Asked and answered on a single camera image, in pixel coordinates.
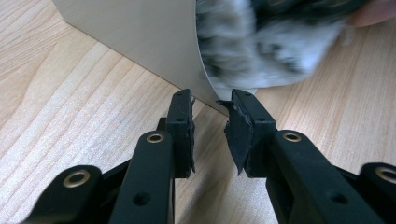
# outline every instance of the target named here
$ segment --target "hand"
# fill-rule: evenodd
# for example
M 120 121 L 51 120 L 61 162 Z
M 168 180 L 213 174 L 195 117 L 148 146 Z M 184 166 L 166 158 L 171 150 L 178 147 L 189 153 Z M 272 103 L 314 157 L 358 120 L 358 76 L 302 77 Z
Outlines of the hand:
M 371 0 L 353 14 L 349 22 L 355 26 L 368 26 L 395 16 L 396 0 Z

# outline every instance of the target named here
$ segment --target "black plastic arm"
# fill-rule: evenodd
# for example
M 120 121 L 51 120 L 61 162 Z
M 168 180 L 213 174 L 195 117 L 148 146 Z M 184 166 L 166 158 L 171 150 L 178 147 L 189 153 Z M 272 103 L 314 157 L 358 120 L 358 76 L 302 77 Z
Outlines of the black plastic arm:
M 359 176 L 332 166 L 302 133 L 278 131 L 260 102 L 233 90 L 225 132 L 239 172 L 267 177 L 280 223 L 395 223 L 396 167 L 366 164 Z

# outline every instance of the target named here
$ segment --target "wooden table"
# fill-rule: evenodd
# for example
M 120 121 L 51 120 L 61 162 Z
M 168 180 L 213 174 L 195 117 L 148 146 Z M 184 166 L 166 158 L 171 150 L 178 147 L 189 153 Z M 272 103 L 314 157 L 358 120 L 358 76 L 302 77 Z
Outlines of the wooden table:
M 50 0 L 0 1 L 0 223 L 22 221 L 62 170 L 131 158 L 178 88 L 66 24 Z M 338 41 L 307 81 L 259 90 L 278 129 L 305 133 L 357 173 L 396 165 L 396 20 Z M 196 174 L 177 181 L 177 223 L 274 223 L 264 179 L 236 175 L 227 118 L 196 102 Z

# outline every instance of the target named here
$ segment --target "wood grain surface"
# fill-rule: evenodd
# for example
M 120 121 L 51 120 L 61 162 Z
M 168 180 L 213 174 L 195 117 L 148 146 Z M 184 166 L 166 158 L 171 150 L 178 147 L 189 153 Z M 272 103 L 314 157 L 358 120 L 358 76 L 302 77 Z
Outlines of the wood grain surface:
M 305 133 L 357 173 L 396 165 L 396 20 L 338 41 L 307 81 L 262 89 L 278 129 Z M 0 223 L 18 223 L 62 170 L 131 158 L 178 88 L 66 24 L 50 0 L 0 1 Z M 265 179 L 237 176 L 227 118 L 197 101 L 197 172 L 177 181 L 176 223 L 276 223 Z

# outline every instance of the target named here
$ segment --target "mounting hole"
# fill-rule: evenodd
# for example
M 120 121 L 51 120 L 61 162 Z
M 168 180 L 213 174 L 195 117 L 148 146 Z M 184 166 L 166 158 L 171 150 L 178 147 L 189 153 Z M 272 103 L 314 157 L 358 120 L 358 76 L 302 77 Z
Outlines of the mounting hole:
M 134 196 L 134 204 L 138 206 L 143 206 L 149 203 L 151 200 L 151 194 L 147 192 L 140 192 Z
M 163 139 L 165 139 L 165 137 L 160 133 L 153 133 L 153 134 L 149 135 L 147 138 L 148 142 L 150 142 L 150 143 L 159 143 Z
M 375 173 L 382 179 L 392 184 L 396 184 L 396 171 L 386 167 L 378 167 L 375 169 Z
M 290 142 L 300 142 L 301 136 L 296 133 L 284 133 L 283 138 Z
M 256 120 L 263 122 L 263 121 L 265 121 L 265 118 L 256 118 Z
M 79 170 L 71 173 L 64 179 L 64 186 L 72 189 L 85 184 L 90 179 L 90 173 L 86 170 Z
M 340 203 L 340 204 L 347 204 L 347 197 L 344 196 L 344 194 L 335 192 L 335 191 L 330 191 L 327 193 L 327 196 L 334 202 L 334 203 Z

